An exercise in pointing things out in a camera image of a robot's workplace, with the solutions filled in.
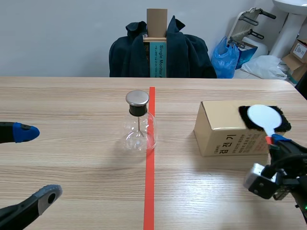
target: red tape line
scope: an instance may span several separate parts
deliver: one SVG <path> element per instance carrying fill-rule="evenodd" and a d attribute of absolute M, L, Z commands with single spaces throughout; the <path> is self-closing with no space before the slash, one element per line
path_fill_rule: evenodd
<path fill-rule="evenodd" d="M 149 108 L 155 116 L 155 87 L 149 88 Z M 154 135 L 153 121 L 148 119 L 148 134 Z M 145 199 L 144 199 L 144 230 L 154 230 L 154 149 L 149 149 L 147 143 L 145 170 Z"/>

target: cardboard box on floor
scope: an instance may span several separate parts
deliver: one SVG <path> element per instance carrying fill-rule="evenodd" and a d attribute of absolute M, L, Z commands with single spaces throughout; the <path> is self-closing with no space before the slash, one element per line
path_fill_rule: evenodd
<path fill-rule="evenodd" d="M 307 39 L 297 39 L 283 61 L 290 68 L 292 78 L 298 82 L 307 71 Z"/>
<path fill-rule="evenodd" d="M 203 101 L 194 133 L 202 156 L 267 154 L 264 131 L 247 129 L 238 108 L 273 101 Z"/>

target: wooden table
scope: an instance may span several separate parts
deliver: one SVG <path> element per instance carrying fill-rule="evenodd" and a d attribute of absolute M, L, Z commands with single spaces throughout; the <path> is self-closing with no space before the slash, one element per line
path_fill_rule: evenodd
<path fill-rule="evenodd" d="M 264 155 L 201 157 L 193 134 L 202 100 L 275 100 L 307 146 L 307 103 L 281 80 L 0 78 L 0 121 L 38 127 L 22 144 L 1 144 L 0 205 L 60 184 L 62 197 L 29 230 L 142 230 L 145 153 L 118 143 L 126 94 L 156 87 L 156 230 L 305 229 L 289 195 L 264 200 L 242 183 Z"/>

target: white wall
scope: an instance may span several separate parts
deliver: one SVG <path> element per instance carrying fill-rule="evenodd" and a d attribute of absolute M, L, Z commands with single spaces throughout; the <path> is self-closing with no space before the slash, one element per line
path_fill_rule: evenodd
<path fill-rule="evenodd" d="M 255 30 L 271 47 L 285 13 L 270 0 L 1 0 L 0 76 L 108 76 L 112 43 L 130 22 L 146 21 L 146 8 L 168 8 L 204 39 L 209 53 L 229 33 L 234 19 L 253 6 L 276 14 L 260 16 Z"/>

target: cardboard box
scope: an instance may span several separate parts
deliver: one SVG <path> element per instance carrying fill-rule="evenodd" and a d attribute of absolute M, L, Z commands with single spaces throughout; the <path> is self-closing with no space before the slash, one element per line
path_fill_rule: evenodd
<path fill-rule="evenodd" d="M 297 39 L 291 49 L 291 54 L 303 63 L 307 63 L 307 39 Z"/>
<path fill-rule="evenodd" d="M 149 37 L 166 37 L 167 9 L 147 9 Z"/>
<path fill-rule="evenodd" d="M 291 70 L 291 76 L 294 83 L 298 83 L 307 71 L 307 64 L 304 64 L 293 54 L 289 54 L 283 58 L 283 61 Z"/>
<path fill-rule="evenodd" d="M 267 154 L 264 131 L 247 129 L 238 108 L 272 101 L 203 101 L 194 133 L 202 156 Z"/>
<path fill-rule="evenodd" d="M 166 37 L 144 37 L 143 42 L 149 66 L 149 77 L 166 78 Z"/>

